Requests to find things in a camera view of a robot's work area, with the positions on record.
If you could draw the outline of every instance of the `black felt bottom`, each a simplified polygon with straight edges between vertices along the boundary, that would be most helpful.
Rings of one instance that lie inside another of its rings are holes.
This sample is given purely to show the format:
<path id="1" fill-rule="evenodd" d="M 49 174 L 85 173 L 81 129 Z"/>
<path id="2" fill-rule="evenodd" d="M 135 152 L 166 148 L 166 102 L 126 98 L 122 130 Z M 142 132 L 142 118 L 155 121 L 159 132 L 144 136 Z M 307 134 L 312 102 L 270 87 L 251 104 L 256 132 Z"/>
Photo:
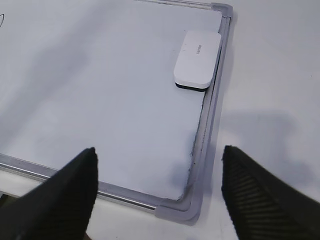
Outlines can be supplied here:
<path id="1" fill-rule="evenodd" d="M 178 83 L 175 83 L 175 85 L 178 88 L 181 88 L 181 89 L 194 90 L 194 91 L 197 91 L 197 92 L 205 92 L 208 89 L 208 88 L 196 88 L 196 87 L 191 87 L 191 86 L 184 86 L 184 85 L 180 85 Z"/>

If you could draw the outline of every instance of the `white background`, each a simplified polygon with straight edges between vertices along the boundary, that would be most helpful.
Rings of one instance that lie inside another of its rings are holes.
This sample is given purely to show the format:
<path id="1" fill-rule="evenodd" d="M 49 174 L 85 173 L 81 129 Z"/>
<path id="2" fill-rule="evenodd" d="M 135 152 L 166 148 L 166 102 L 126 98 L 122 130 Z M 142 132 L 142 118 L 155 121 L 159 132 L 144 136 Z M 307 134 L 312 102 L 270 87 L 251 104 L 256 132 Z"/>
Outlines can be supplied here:
<path id="1" fill-rule="evenodd" d="M 225 145 L 320 201 L 320 1 L 220 2 L 234 7 L 234 18 L 199 221 L 181 225 L 98 199 L 88 227 L 93 240 L 237 239 L 221 195 Z M 37 184 L 0 172 L 0 190 L 13 195 Z"/>

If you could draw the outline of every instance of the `whiteboard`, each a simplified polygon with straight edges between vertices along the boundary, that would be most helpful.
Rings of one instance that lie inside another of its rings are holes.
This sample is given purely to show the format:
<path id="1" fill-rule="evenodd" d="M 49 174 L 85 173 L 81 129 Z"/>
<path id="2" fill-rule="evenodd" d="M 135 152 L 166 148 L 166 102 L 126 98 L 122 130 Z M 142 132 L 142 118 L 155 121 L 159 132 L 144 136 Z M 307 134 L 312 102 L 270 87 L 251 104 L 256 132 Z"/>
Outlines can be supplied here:
<path id="1" fill-rule="evenodd" d="M 134 0 L 0 3 L 0 153 L 60 169 L 95 147 L 99 180 L 178 199 L 204 93 L 175 86 L 188 30 L 218 11 Z"/>

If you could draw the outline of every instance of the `black marker line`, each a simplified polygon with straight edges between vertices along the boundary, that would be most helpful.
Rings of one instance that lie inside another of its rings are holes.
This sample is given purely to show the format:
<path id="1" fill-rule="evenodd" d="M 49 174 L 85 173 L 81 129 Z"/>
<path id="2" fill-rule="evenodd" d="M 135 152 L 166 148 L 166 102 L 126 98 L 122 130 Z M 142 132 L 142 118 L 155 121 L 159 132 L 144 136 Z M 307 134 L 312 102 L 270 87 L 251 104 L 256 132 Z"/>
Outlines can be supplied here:
<path id="1" fill-rule="evenodd" d="M 2 23 L 4 22 L 4 20 L 5 20 L 5 15 L 4 14 L 0 14 L 0 28 L 1 28 Z"/>

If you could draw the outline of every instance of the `gray corner cap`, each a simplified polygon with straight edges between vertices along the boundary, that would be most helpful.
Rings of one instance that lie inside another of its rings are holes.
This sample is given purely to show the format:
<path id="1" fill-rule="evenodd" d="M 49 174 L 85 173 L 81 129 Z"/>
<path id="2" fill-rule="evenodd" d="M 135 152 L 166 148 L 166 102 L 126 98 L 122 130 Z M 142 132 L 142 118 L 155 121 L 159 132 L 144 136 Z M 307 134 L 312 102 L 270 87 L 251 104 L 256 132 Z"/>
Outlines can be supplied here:
<path id="1" fill-rule="evenodd" d="M 233 7 L 224 3 L 211 3 L 211 8 L 220 11 L 224 18 L 232 18 L 234 13 Z"/>

